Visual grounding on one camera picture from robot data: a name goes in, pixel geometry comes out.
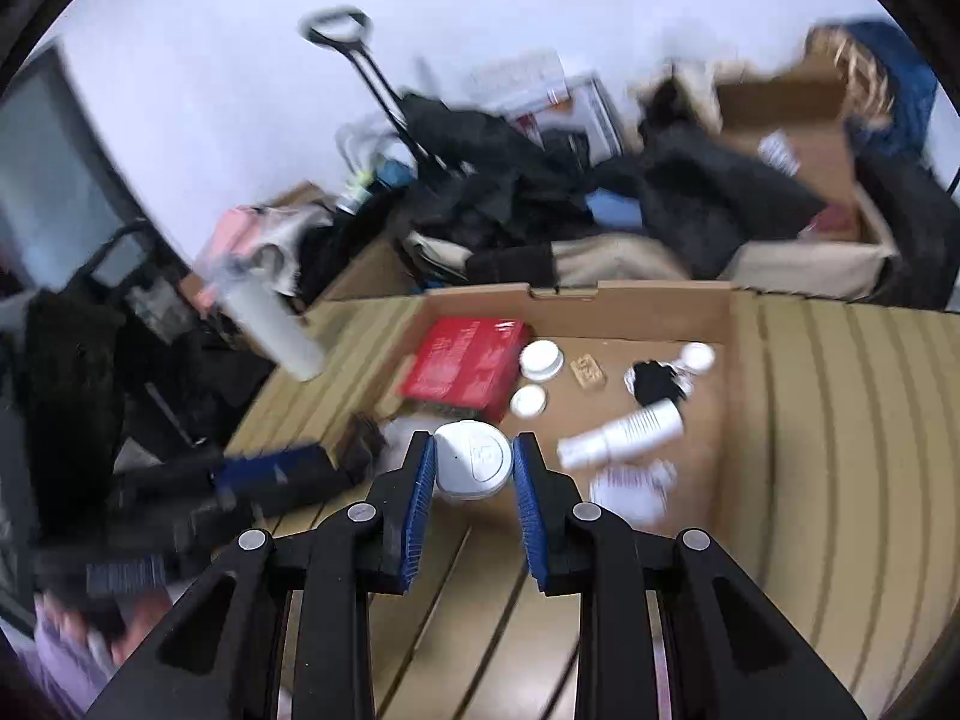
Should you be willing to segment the black sock bundle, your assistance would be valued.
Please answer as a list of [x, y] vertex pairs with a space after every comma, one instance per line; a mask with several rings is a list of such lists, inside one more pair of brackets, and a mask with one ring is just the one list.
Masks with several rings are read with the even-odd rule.
[[665, 366], [658, 361], [635, 362], [630, 369], [633, 374], [631, 393], [641, 408], [656, 405], [667, 400], [677, 405], [686, 399], [685, 390], [680, 385], [679, 374], [674, 367]]

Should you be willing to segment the white jar lid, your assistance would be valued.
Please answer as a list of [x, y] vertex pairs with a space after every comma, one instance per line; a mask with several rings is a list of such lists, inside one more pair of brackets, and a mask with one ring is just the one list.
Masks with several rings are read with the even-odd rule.
[[482, 500], [496, 496], [512, 473], [511, 445], [498, 427], [477, 419], [439, 426], [436, 445], [436, 489], [450, 500]]

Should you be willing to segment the Hello Kitty sticker bottom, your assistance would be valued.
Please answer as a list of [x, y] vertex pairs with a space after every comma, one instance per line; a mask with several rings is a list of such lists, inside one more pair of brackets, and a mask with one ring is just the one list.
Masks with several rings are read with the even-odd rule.
[[664, 520], [669, 496], [677, 484], [670, 461], [652, 460], [646, 466], [610, 465], [589, 486], [589, 500], [642, 530]]

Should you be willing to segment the red printed box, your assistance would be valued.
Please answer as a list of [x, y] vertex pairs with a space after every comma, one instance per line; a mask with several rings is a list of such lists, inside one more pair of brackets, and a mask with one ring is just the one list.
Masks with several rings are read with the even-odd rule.
[[498, 422], [521, 375], [519, 355], [530, 337], [530, 327], [520, 320], [443, 317], [416, 348], [400, 393]]

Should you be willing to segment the small white bottle cap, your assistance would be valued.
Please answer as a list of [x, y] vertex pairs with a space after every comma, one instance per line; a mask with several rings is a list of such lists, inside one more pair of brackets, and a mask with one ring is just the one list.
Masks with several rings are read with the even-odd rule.
[[509, 402], [509, 411], [519, 419], [534, 419], [547, 408], [548, 395], [544, 387], [529, 383], [517, 388]]

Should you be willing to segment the stack of paper cups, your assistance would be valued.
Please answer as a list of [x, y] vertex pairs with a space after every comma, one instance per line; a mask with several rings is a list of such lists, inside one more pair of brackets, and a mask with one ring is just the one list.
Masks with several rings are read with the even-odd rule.
[[682, 413], [661, 400], [577, 436], [558, 440], [556, 455], [565, 470], [619, 463], [654, 450], [683, 434]]

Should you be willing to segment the brown cardboard tray box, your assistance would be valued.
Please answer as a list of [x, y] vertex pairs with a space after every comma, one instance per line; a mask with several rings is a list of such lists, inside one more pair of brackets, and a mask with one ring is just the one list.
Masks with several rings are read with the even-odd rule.
[[512, 437], [532, 431], [548, 466], [558, 470], [556, 444], [670, 400], [682, 432], [630, 465], [660, 460], [674, 466], [664, 513], [654, 530], [675, 535], [713, 527], [727, 449], [727, 374], [732, 343], [732, 291], [719, 283], [604, 283], [594, 289], [539, 291], [522, 284], [439, 289], [412, 298], [413, 319], [387, 344], [374, 391], [389, 392], [395, 372], [444, 317], [494, 317], [523, 322], [536, 340], [562, 351], [562, 370], [542, 383], [545, 408], [534, 418], [503, 413], [498, 427]]

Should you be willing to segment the small tan soap box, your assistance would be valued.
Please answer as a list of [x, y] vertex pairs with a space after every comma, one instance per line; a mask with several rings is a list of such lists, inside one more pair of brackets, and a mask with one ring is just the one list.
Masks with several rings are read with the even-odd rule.
[[569, 363], [574, 380], [585, 392], [599, 392], [607, 383], [604, 369], [592, 355], [581, 355]]

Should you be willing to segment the white round jar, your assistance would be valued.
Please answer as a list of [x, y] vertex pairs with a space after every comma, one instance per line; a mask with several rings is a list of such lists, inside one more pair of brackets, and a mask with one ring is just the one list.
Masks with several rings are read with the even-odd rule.
[[558, 376], [563, 366], [565, 355], [555, 341], [535, 340], [524, 346], [519, 355], [521, 374], [530, 382], [547, 382]]

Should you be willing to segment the beige pink clothes heap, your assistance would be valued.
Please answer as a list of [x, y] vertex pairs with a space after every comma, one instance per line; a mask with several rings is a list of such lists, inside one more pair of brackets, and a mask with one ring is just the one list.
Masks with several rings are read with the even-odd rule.
[[334, 226], [317, 202], [298, 206], [235, 206], [221, 216], [194, 260], [202, 286], [192, 299], [206, 314], [217, 302], [215, 278], [230, 260], [249, 265], [275, 293], [292, 298], [299, 277], [299, 246], [306, 232]]

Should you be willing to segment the small white jar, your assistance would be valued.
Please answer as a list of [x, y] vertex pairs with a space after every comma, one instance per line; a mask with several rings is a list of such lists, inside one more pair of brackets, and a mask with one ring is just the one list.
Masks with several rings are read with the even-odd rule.
[[711, 344], [695, 343], [686, 344], [677, 358], [677, 366], [689, 376], [703, 376], [706, 372], [715, 366], [716, 351]]

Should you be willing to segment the black clothing pile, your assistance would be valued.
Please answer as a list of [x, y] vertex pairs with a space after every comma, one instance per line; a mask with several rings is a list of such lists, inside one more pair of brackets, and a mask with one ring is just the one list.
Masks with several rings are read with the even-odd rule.
[[[822, 208], [789, 177], [691, 125], [667, 127], [640, 153], [590, 164], [573, 146], [537, 145], [481, 110], [413, 93], [400, 105], [410, 135], [446, 174], [379, 193], [368, 210], [308, 232], [299, 246], [303, 298], [317, 298], [377, 234], [392, 239], [417, 280], [448, 284], [413, 265], [402, 247], [412, 232], [472, 252], [628, 232], [664, 244], [695, 280], [714, 280], [743, 245], [792, 241]], [[638, 200], [643, 229], [600, 227], [584, 201], [597, 188]]]

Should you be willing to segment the printed appliance box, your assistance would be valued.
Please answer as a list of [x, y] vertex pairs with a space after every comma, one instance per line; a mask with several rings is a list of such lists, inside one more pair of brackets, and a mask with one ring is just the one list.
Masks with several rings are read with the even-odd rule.
[[472, 68], [462, 88], [473, 104], [505, 117], [539, 145], [545, 132], [563, 130], [586, 137], [590, 164], [623, 151], [619, 116], [599, 76], [566, 75], [553, 50]]

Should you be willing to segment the open brown cardboard box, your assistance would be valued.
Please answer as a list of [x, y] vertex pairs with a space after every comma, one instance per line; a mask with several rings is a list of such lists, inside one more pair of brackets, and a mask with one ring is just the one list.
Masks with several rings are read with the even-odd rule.
[[884, 220], [854, 175], [844, 126], [846, 85], [827, 60], [800, 60], [778, 75], [716, 83], [726, 145], [817, 195], [820, 210], [797, 235], [811, 241], [885, 245]]

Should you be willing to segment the blue fabric bag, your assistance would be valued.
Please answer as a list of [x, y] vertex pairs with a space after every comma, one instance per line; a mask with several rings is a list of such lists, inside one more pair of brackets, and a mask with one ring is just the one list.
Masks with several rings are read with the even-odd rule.
[[843, 28], [885, 65], [895, 93], [893, 124], [887, 128], [869, 130], [846, 119], [854, 146], [929, 164], [926, 142], [939, 86], [934, 71], [910, 38], [890, 21], [848, 21]]

